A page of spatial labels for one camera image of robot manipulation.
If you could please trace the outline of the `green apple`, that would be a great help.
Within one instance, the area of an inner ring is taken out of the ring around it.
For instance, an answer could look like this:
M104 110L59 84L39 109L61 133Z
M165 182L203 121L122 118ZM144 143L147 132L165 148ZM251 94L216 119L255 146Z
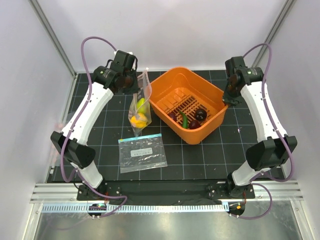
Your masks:
M142 97L136 104L137 113L146 114L150 110L150 103Z

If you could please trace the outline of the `pink zip top bag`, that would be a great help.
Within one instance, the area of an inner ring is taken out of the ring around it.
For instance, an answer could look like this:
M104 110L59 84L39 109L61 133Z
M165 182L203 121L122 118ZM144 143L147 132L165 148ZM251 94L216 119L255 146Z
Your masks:
M152 87L149 80L149 68L137 77L138 92L133 98L128 111L128 120L135 137L138 137L142 130L152 122L150 97Z

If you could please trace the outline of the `yellow bell pepper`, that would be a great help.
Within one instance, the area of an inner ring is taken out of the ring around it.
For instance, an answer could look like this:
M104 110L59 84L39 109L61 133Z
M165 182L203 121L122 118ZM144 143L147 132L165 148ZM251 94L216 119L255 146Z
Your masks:
M148 118L143 113L137 113L130 118L131 126L143 129L148 125Z

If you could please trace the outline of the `orange plastic basket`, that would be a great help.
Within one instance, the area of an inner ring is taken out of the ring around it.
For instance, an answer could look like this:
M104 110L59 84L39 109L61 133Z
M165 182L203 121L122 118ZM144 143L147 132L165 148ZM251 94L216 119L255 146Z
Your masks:
M224 92L188 68L172 68L150 85L152 94L149 102L153 111L187 144L199 144L223 123L228 109L222 100ZM184 129L179 111L191 122L199 108L207 112L201 127ZM175 113L177 121L168 116L171 112Z

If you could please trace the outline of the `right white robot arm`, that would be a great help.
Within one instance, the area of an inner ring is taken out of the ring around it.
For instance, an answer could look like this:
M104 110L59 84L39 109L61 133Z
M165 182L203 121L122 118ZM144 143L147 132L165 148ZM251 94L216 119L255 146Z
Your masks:
M226 194L238 198L253 179L286 163L298 141L295 136L288 135L277 117L269 97L265 71L260 67L247 67L242 56L228 59L225 67L227 84L222 101L225 105L236 106L243 100L257 136L257 143L245 153L246 161L227 177Z

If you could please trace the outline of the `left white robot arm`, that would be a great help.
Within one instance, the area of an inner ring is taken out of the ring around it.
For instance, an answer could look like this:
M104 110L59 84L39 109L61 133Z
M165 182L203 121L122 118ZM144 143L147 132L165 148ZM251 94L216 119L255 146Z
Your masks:
M114 59L108 60L106 66L97 67L89 76L87 92L70 121L50 136L61 159L70 162L90 186L88 194L94 200L104 198L106 188L94 163L96 151L87 145L88 138L103 108L115 94L139 91L137 64L133 53L117 50Z

